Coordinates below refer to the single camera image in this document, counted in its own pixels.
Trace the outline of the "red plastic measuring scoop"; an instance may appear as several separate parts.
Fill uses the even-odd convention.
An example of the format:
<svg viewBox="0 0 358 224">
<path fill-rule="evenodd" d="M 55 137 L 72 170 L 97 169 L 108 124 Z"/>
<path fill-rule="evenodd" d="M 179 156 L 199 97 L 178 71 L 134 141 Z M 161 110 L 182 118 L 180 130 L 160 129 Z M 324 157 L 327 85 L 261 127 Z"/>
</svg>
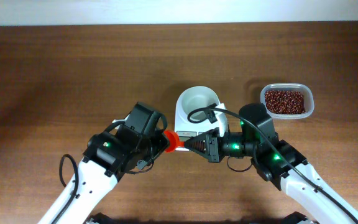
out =
<svg viewBox="0 0 358 224">
<path fill-rule="evenodd" d="M 184 141 L 181 141 L 178 134 L 172 130 L 165 130 L 164 135 L 167 137 L 169 141 L 168 147 L 165 149 L 166 153 L 171 153 L 175 151 L 177 148 L 184 149 Z"/>
</svg>

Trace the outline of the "red adzuki beans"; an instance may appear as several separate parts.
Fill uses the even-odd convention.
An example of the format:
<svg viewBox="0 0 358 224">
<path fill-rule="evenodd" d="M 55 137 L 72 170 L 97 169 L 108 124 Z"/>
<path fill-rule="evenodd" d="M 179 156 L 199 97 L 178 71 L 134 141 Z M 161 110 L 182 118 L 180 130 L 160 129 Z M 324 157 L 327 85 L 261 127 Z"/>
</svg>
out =
<svg viewBox="0 0 358 224">
<path fill-rule="evenodd" d="M 294 90 L 269 90 L 264 95 L 267 109 L 275 114 L 303 114 L 304 96 Z"/>
</svg>

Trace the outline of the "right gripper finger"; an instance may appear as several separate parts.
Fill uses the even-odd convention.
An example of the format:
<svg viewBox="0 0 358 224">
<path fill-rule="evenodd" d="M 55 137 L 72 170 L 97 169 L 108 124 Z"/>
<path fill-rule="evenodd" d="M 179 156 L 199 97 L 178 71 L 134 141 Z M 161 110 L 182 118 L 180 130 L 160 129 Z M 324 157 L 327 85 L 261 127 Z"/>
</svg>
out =
<svg viewBox="0 0 358 224">
<path fill-rule="evenodd" d="M 196 153 L 197 155 L 209 160 L 210 155 L 209 152 L 206 150 L 206 148 L 201 147 L 201 146 L 190 146 L 190 145 L 185 145 L 185 147 L 191 151 Z"/>
<path fill-rule="evenodd" d="M 195 137 L 191 137 L 188 140 L 185 141 L 185 145 L 186 146 L 204 146 L 205 144 L 208 143 L 209 141 L 209 137 L 210 137 L 210 133 L 205 132 L 205 133 L 201 133 Z"/>
</svg>

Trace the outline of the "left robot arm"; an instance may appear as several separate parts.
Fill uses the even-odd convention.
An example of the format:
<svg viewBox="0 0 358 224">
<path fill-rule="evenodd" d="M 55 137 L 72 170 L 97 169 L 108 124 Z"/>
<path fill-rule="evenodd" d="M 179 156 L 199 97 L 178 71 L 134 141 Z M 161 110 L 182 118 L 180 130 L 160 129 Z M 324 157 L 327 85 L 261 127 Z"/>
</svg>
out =
<svg viewBox="0 0 358 224">
<path fill-rule="evenodd" d="M 124 119 L 91 137 L 80 162 L 63 155 L 71 161 L 74 174 L 40 222 L 84 223 L 124 175 L 153 167 L 169 145 L 166 128 L 161 112 L 138 102 Z"/>
</svg>

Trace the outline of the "white digital kitchen scale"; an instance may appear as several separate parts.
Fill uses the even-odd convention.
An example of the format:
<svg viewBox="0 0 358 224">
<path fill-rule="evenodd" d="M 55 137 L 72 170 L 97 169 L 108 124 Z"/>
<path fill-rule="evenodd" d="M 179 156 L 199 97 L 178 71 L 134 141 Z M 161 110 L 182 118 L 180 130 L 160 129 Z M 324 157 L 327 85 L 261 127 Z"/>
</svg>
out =
<svg viewBox="0 0 358 224">
<path fill-rule="evenodd" d="M 226 105 L 221 103 L 217 105 L 219 109 L 226 109 Z M 196 112 L 194 115 L 191 116 L 192 120 L 201 121 L 200 123 L 191 123 L 185 122 L 182 120 L 179 115 L 177 115 L 177 109 L 175 111 L 175 132 L 178 134 L 181 141 L 186 141 L 191 137 L 195 137 L 201 133 L 205 133 L 209 131 L 211 128 L 212 123 L 205 117 L 203 112 Z"/>
</svg>

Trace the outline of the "clear plastic food container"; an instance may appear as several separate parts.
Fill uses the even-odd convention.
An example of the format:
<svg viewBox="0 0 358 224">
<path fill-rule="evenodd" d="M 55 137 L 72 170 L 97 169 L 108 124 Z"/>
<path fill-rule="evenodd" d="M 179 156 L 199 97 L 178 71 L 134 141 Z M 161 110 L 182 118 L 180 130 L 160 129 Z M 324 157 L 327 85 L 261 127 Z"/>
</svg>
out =
<svg viewBox="0 0 358 224">
<path fill-rule="evenodd" d="M 303 119 L 314 111 L 311 90 L 299 83 L 274 83 L 260 92 L 260 102 L 273 119 Z"/>
</svg>

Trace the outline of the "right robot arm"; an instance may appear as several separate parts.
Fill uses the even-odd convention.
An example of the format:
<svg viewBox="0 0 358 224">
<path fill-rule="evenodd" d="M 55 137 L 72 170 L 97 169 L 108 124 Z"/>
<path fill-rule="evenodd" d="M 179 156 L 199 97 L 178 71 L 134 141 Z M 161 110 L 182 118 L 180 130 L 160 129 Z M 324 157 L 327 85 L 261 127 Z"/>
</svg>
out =
<svg viewBox="0 0 358 224">
<path fill-rule="evenodd" d="M 262 103 L 245 105 L 238 113 L 215 104 L 191 113 L 203 113 L 210 123 L 233 116 L 239 119 L 241 131 L 232 132 L 228 127 L 210 129 L 185 141 L 190 151 L 211 163 L 249 157 L 264 181 L 298 202 L 318 223 L 358 223 L 358 211 L 321 178 L 303 154 L 279 139 Z"/>
</svg>

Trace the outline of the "white round bowl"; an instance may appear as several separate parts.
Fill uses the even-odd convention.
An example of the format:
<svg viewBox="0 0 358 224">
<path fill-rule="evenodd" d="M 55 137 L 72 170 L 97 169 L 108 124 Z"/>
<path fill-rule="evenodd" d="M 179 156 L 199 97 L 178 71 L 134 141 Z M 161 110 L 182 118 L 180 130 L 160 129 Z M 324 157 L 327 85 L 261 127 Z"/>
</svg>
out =
<svg viewBox="0 0 358 224">
<path fill-rule="evenodd" d="M 176 104 L 177 115 L 185 122 L 188 122 L 190 112 L 212 104 L 220 104 L 217 94 L 206 86 L 194 86 L 186 89 L 179 96 Z"/>
</svg>

